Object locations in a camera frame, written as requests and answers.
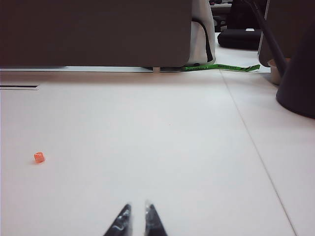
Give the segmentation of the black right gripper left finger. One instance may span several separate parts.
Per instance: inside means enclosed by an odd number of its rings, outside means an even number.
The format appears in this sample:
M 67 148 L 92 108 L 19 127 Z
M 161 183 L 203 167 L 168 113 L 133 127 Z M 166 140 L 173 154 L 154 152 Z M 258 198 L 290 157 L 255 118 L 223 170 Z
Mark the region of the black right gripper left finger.
M 104 236 L 129 236 L 131 226 L 131 209 L 131 204 L 126 204 L 104 233 Z

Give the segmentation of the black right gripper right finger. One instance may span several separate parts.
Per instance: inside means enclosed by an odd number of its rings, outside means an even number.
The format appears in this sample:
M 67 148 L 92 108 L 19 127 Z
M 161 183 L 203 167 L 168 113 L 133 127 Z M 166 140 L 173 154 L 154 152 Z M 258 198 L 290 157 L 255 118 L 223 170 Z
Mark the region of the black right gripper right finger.
M 159 214 L 150 201 L 146 201 L 145 206 L 145 236 L 167 236 L 167 232 L 159 217 Z

